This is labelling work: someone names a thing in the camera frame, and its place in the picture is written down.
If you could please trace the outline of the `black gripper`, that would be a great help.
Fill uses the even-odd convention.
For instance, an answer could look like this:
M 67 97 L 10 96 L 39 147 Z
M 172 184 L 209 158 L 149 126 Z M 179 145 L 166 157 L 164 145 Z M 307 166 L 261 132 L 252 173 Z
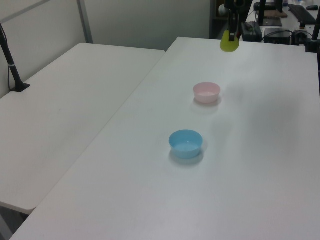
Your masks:
M 237 36 L 238 39 L 241 37 L 241 15 L 247 15 L 252 5 L 252 0 L 225 0 L 224 7 L 229 11 L 229 37 L 230 42 L 234 42 Z

